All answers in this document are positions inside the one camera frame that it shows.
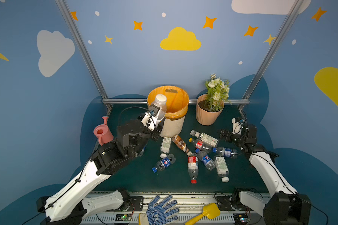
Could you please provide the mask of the clear bottle white label top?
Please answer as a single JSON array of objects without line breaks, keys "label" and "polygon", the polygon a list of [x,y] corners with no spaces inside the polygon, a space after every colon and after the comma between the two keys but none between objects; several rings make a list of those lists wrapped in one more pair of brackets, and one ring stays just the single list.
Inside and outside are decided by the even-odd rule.
[{"label": "clear bottle white label top", "polygon": [[200,132],[197,132],[195,130],[191,130],[190,132],[190,135],[191,136],[194,136],[196,138],[199,138],[200,140],[202,140],[204,143],[210,145],[211,147],[217,147],[218,146],[218,143],[219,143],[219,140],[206,134],[206,133],[200,133]]}]

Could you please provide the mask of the green white label bottle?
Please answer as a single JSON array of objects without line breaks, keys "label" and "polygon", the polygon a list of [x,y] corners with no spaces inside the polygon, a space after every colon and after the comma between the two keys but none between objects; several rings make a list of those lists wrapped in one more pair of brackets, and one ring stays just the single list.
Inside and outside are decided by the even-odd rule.
[{"label": "green white label bottle", "polygon": [[161,143],[160,147],[160,157],[166,158],[170,153],[170,147],[171,147],[171,138],[170,137],[164,137]]}]

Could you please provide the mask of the brown tea bottle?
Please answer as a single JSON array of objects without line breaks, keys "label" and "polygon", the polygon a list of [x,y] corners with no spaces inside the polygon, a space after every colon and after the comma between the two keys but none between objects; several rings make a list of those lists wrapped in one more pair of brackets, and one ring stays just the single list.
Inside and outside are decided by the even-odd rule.
[{"label": "brown tea bottle", "polygon": [[188,156],[190,155],[190,150],[187,148],[186,143],[184,142],[184,140],[179,135],[175,135],[174,137],[172,137],[172,141],[186,155],[188,155]]}]

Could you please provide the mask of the white label bottle white cap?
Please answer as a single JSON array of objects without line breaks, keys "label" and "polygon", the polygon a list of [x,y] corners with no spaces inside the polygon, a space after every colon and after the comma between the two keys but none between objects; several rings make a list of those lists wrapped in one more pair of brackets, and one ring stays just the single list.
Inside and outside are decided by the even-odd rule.
[{"label": "white label bottle white cap", "polygon": [[165,114],[167,111],[167,97],[163,94],[157,94],[153,104],[159,107],[159,112],[157,115],[158,121],[162,121],[165,118]]}]

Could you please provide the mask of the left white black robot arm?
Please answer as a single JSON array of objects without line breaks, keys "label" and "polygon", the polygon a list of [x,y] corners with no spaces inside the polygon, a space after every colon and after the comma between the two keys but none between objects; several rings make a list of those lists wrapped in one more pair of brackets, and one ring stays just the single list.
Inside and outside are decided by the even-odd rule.
[{"label": "left white black robot arm", "polygon": [[64,188],[37,201],[38,212],[46,215],[41,224],[79,225],[91,215],[128,206],[130,195],[122,188],[101,197],[87,195],[137,158],[150,139],[156,141],[163,126],[164,119],[158,120],[150,112],[119,125],[117,137],[96,150]]}]

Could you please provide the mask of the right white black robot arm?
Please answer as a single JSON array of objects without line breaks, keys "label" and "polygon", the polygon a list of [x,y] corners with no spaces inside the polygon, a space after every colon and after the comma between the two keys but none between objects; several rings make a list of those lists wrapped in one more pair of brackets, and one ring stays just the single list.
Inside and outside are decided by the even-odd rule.
[{"label": "right white black robot arm", "polygon": [[258,213],[267,225],[309,224],[311,201],[289,184],[274,164],[278,155],[257,143],[257,128],[242,125],[240,133],[219,130],[219,139],[238,146],[265,183],[270,199],[256,195],[248,188],[235,188],[231,196],[232,208],[250,208]]}]

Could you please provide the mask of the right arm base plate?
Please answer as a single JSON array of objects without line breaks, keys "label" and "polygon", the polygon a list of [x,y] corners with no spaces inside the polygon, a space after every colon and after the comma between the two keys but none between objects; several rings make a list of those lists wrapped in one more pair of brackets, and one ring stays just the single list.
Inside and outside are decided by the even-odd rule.
[{"label": "right arm base plate", "polygon": [[252,193],[247,188],[235,188],[231,194],[224,194],[216,191],[214,193],[214,199],[217,201],[217,205],[220,211],[245,211],[247,207],[240,202],[239,193],[241,191],[247,191]]}]

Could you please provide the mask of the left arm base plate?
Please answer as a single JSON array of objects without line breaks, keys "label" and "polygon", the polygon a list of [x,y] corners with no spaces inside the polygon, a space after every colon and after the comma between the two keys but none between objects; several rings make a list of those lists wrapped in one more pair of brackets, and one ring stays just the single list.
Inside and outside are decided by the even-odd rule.
[{"label": "left arm base plate", "polygon": [[120,207],[120,211],[142,211],[144,205],[143,197],[126,198]]}]

